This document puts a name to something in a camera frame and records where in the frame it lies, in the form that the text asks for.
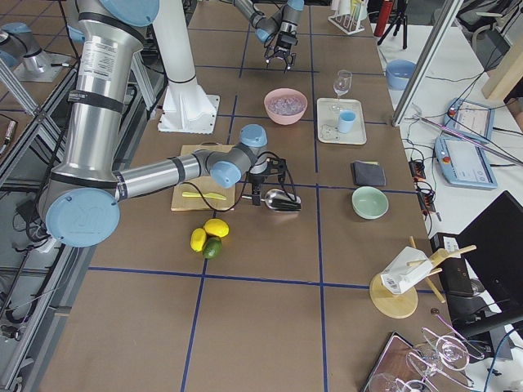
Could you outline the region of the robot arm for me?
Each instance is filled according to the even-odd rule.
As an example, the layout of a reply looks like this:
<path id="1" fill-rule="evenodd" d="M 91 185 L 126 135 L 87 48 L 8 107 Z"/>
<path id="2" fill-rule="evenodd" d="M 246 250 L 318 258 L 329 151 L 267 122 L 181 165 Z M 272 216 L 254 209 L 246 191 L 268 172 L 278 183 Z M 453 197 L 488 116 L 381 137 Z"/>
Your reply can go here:
<path id="1" fill-rule="evenodd" d="M 101 243 L 116 229 L 119 202 L 210 176 L 222 188 L 267 169 L 266 131 L 248 125 L 229 151 L 199 149 L 124 171 L 113 169 L 132 62 L 152 26 L 168 77 L 162 120 L 173 131 L 209 133 L 217 106 L 198 84 L 178 1 L 81 1 L 85 41 L 65 155 L 39 203 L 48 233 L 71 247 Z"/>
<path id="2" fill-rule="evenodd" d="M 254 29 L 257 39 L 265 48 L 266 66 L 277 59 L 284 63 L 284 72 L 289 71 L 294 66 L 297 56 L 293 48 L 298 44 L 297 27 L 305 2 L 289 0 L 271 16 L 259 10 L 253 1 L 239 0 L 226 1 L 226 3 L 238 9 Z"/>

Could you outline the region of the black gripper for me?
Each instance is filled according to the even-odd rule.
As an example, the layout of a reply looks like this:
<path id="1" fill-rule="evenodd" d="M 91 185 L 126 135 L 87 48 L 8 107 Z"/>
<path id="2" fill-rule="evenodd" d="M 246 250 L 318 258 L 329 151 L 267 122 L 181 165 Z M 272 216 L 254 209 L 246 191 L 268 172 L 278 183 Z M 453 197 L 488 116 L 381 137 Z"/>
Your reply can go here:
<path id="1" fill-rule="evenodd" d="M 266 65 L 269 65 L 274 57 L 284 58 L 284 72 L 292 69 L 296 60 L 296 53 L 292 53 L 293 45 L 297 43 L 297 38 L 294 33 L 279 32 L 276 38 L 276 44 L 273 47 L 268 47 L 265 51 L 264 58 Z"/>
<path id="2" fill-rule="evenodd" d="M 259 204 L 259 195 L 262 192 L 262 183 L 267 177 L 277 176 L 277 181 L 283 184 L 286 180 L 287 164 L 284 158 L 267 158 L 261 169 L 247 173 L 247 182 L 251 184 L 251 197 L 253 205 Z"/>

